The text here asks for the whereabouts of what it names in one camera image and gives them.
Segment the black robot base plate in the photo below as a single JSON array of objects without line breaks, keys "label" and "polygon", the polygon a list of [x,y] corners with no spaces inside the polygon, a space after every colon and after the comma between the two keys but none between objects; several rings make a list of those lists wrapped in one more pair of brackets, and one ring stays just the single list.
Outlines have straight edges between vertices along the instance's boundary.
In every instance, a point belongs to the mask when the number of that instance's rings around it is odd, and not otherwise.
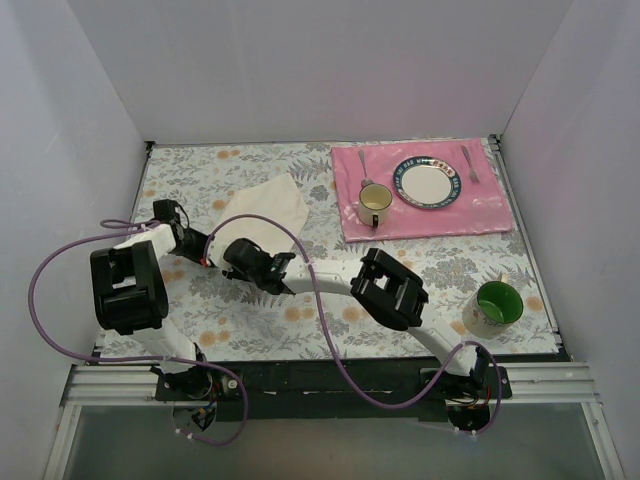
[{"label": "black robot base plate", "polygon": [[[358,386],[384,403],[401,403],[418,394],[439,368],[433,358],[345,360]],[[418,403],[398,410],[373,406],[360,398],[331,360],[225,362],[240,377],[249,399],[250,420],[416,417],[446,422],[448,413],[469,401],[473,412],[491,400],[509,399],[507,370],[488,364],[479,384],[443,374]]]}]

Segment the white cloth napkin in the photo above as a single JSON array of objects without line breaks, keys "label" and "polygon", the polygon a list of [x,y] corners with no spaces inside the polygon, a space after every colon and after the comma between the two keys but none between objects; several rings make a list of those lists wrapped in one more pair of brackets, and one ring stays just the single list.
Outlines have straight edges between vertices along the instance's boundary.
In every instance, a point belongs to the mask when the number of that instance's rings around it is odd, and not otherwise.
[{"label": "white cloth napkin", "polygon": [[[261,215],[298,236],[307,221],[309,207],[293,177],[282,174],[260,185],[236,192],[223,211],[220,221],[241,214]],[[270,255],[290,251],[294,244],[276,226],[258,219],[242,218],[226,224],[214,235],[207,260],[222,270],[229,270],[230,264],[223,259],[223,254],[233,241],[241,238],[253,241]]]}]

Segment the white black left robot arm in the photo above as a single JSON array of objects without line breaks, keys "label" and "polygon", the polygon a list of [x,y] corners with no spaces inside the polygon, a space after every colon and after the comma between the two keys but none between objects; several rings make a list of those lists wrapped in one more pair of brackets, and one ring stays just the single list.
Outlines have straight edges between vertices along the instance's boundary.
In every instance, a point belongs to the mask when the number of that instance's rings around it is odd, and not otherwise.
[{"label": "white black left robot arm", "polygon": [[198,365],[180,365],[174,358],[203,362],[200,348],[168,318],[169,298],[160,260],[174,255],[199,264],[206,235],[189,226],[175,200],[153,203],[158,224],[125,242],[90,255],[94,306],[105,330],[130,336],[160,358],[160,372],[178,377],[178,387],[193,400],[205,398],[213,386],[211,373]]}]

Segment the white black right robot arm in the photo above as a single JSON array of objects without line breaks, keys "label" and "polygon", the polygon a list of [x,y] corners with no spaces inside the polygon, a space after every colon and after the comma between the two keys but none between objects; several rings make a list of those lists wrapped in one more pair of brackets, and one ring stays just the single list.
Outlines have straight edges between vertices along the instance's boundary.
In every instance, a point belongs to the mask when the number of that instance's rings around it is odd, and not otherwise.
[{"label": "white black right robot arm", "polygon": [[461,335],[429,304],[422,279],[381,249],[359,260],[311,263],[292,253],[271,255],[249,239],[232,242],[223,254],[225,276],[255,284],[272,295],[322,293],[349,296],[380,325],[406,332],[445,364],[454,389],[475,397],[489,384],[488,360],[464,347],[446,362]]}]

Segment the silver spoon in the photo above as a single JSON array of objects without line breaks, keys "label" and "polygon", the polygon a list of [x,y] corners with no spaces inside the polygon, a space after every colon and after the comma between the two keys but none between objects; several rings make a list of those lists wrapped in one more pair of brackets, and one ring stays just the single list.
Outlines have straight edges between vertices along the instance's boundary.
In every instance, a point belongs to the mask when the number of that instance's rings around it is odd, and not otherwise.
[{"label": "silver spoon", "polygon": [[362,167],[362,170],[363,170],[363,175],[364,175],[364,178],[361,181],[361,187],[365,188],[368,185],[371,185],[373,183],[373,180],[370,178],[370,176],[368,174],[367,165],[366,165],[366,155],[365,155],[365,152],[362,149],[360,149],[358,151],[358,157],[359,157],[359,160],[360,160],[360,163],[361,163],[361,167]]}]

